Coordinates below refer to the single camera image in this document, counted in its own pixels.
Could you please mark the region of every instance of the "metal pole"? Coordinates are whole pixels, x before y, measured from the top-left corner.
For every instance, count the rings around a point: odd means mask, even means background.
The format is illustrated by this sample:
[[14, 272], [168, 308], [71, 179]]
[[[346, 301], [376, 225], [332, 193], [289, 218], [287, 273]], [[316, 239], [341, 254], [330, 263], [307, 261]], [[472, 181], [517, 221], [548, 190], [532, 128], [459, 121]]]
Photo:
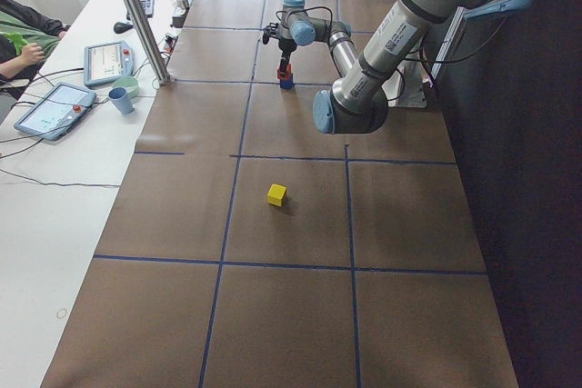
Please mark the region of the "metal pole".
[[146, 14], [144, 14], [144, 10], [142, 9], [139, 0], [124, 0], [124, 2], [127, 11], [129, 11], [129, 14], [131, 15], [131, 21], [137, 31], [139, 40], [145, 49], [147, 59], [152, 65], [152, 68], [154, 68], [157, 80], [160, 85], [164, 85], [170, 80], [170, 74], [166, 70], [166, 65], [160, 55], [156, 39], [154, 38], [154, 34], [152, 34], [152, 29], [149, 27], [149, 23], [147, 22]]

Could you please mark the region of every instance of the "yellow cube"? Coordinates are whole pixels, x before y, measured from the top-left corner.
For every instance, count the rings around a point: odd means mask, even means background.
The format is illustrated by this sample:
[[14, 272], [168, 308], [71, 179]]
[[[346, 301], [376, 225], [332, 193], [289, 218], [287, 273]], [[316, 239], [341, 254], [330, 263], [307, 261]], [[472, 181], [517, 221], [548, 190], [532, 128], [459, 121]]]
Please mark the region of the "yellow cube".
[[287, 188], [283, 185], [272, 184], [266, 195], [266, 200], [275, 206], [283, 206], [286, 199]]

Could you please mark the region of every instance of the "black wall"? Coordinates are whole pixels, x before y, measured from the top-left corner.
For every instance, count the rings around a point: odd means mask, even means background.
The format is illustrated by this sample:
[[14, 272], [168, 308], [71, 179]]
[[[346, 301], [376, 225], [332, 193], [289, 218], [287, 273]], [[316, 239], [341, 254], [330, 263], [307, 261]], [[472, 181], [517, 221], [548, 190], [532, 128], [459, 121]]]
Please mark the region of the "black wall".
[[[582, 387], [581, 10], [536, 0], [438, 79], [522, 388]], [[454, 57], [497, 23], [469, 25]]]

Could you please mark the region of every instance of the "tablet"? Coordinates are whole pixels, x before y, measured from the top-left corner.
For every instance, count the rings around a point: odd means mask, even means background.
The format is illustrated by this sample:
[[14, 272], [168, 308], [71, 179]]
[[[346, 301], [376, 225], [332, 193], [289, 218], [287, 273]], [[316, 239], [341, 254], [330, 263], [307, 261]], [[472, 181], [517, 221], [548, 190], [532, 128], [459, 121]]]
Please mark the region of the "tablet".
[[125, 41], [85, 48], [85, 86], [93, 87], [113, 83], [134, 72], [133, 52]]
[[83, 118], [95, 99], [94, 91], [57, 84], [15, 123], [15, 129], [54, 141]]

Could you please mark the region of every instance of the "person's hand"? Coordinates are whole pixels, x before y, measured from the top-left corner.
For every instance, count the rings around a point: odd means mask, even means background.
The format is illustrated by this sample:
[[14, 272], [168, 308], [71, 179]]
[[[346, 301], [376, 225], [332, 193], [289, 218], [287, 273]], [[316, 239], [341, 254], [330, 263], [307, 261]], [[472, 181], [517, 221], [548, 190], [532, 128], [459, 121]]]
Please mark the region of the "person's hand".
[[20, 58], [25, 65], [34, 65], [45, 60], [45, 52], [43, 52], [43, 48], [37, 43], [31, 43], [22, 48]]

